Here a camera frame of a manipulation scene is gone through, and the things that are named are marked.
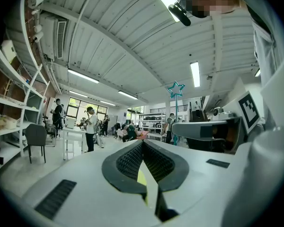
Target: metal shelving unit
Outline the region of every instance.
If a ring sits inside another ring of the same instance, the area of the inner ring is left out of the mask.
[[[161,117],[161,120],[145,120],[145,117]],[[165,123],[165,114],[164,113],[142,113],[139,115],[139,127],[142,129],[149,129],[149,130],[160,130],[162,132],[163,129],[163,123]],[[161,124],[161,128],[155,128],[155,127],[144,127],[143,122],[159,122]],[[160,138],[160,141],[162,141],[162,135],[161,133],[148,133],[147,136],[153,136],[156,138]]]
[[[43,65],[37,65],[28,41],[24,17],[24,4],[25,0],[20,0],[11,10],[9,19],[5,22],[7,24],[7,35],[13,41],[17,58],[20,63],[25,64],[24,67],[26,71],[32,77],[29,84],[11,66],[0,49],[0,71],[7,78],[11,79],[14,84],[22,88],[25,93],[25,99],[23,102],[19,102],[7,96],[0,96],[0,104],[21,109],[21,117],[17,127],[12,130],[0,130],[0,136],[17,131],[19,132],[19,143],[17,144],[18,147],[4,141],[0,141],[0,157],[3,158],[3,164],[6,164],[18,153],[20,153],[22,157],[24,156],[24,147],[22,143],[23,130],[25,130],[32,123],[38,123],[43,99],[49,85],[49,82],[45,80],[41,73],[41,68]],[[42,92],[42,94],[33,88],[35,81],[40,81],[45,84],[45,90]]]

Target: blue star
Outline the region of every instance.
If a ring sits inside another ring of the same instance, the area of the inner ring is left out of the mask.
[[[177,85],[177,87],[181,87],[180,88],[180,93],[174,93],[173,92],[173,90],[172,89],[174,89],[175,88],[175,86]],[[173,98],[174,96],[183,96],[182,95],[182,89],[185,87],[185,85],[184,84],[182,84],[182,85],[179,85],[176,81],[174,82],[174,85],[172,86],[172,87],[169,87],[168,88],[168,91],[170,92],[170,98]]]

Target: white table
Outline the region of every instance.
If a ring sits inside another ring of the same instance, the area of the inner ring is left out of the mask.
[[[80,140],[78,138],[69,137],[69,133],[81,135]],[[63,160],[65,160],[65,148],[66,155],[68,154],[68,140],[81,142],[81,154],[83,154],[83,143],[85,141],[86,131],[82,131],[79,127],[74,127],[73,129],[63,128]]]

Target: camera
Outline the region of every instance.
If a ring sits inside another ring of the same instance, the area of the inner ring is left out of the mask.
[[[187,11],[182,8],[182,6],[176,2],[175,4],[169,5],[169,11],[175,15],[185,26],[190,26],[191,22],[187,17]]]

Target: star-shaped sign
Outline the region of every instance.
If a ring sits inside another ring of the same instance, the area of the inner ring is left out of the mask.
[[[180,87],[180,89],[177,88],[180,93],[178,93],[178,92],[174,93],[176,86],[177,86],[177,87]],[[179,85],[179,84],[175,81],[175,82],[174,82],[174,85],[173,85],[172,87],[169,87],[169,88],[168,88],[168,91],[170,92],[170,98],[173,98],[173,97],[176,96],[176,95],[177,95],[177,96],[183,96],[183,95],[182,95],[182,89],[183,89],[184,87],[185,87],[184,84]]]

